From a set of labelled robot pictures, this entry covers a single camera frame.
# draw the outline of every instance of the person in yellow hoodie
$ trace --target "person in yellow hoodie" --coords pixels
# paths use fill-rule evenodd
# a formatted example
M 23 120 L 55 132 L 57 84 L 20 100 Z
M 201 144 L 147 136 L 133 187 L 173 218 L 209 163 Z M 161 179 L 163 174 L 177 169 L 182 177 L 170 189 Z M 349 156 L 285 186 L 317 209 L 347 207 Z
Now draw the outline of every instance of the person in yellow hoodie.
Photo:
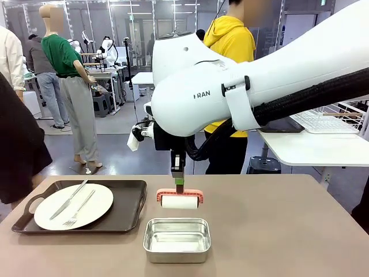
M 255 41 L 245 26 L 255 26 L 271 0 L 229 0 L 226 16 L 212 22 L 205 34 L 204 43 L 211 50 L 237 63 L 254 60 Z M 205 128 L 206 138 L 218 128 L 214 122 Z M 217 145 L 209 157 L 206 174 L 240 174 L 247 148 L 247 133 L 236 132 L 221 145 Z

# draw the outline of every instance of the metal container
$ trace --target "metal container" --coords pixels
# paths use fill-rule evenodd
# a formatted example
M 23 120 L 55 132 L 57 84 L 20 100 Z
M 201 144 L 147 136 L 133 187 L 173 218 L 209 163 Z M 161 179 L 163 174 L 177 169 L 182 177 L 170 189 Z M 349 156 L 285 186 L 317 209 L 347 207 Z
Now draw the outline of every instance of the metal container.
M 154 218 L 146 226 L 144 248 L 151 263 L 204 263 L 210 246 L 209 225 L 201 218 Z

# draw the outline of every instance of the mannequin hand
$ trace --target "mannequin hand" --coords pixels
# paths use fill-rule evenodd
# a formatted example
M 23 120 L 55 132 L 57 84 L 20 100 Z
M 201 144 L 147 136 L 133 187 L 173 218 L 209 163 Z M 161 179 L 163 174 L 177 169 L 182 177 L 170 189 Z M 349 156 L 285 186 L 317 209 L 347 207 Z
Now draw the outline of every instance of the mannequin hand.
M 87 76 L 87 77 L 88 77 L 88 83 L 89 83 L 90 85 L 92 85 L 92 84 L 96 83 L 95 78 L 93 78 L 93 77 L 91 77 L 91 76 Z
M 19 99 L 21 99 L 21 101 L 23 102 L 23 91 L 16 91 L 16 94 L 19 97 Z

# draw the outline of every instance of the gray jacket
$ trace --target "gray jacket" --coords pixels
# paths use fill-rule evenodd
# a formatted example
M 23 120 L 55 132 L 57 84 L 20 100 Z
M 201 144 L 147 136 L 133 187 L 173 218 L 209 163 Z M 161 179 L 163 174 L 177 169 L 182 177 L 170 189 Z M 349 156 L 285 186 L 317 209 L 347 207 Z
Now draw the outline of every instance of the gray jacket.
M 52 68 L 48 58 L 42 50 L 41 40 L 42 38 L 37 36 L 26 41 L 27 51 L 25 58 L 28 68 L 34 71 L 35 74 L 48 72 L 55 73 L 55 70 Z

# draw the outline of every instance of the yellow hoodie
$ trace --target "yellow hoodie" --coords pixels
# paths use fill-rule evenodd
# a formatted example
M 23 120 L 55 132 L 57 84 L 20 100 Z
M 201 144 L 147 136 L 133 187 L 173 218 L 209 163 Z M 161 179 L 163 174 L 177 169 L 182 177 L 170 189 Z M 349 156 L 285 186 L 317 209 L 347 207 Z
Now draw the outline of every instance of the yellow hoodie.
M 253 34 L 236 17 L 221 16 L 215 19 L 212 29 L 205 34 L 204 43 L 211 50 L 237 63 L 254 60 L 256 47 Z M 205 131 L 213 133 L 222 123 L 214 122 Z M 247 133 L 238 131 L 232 137 L 247 137 Z

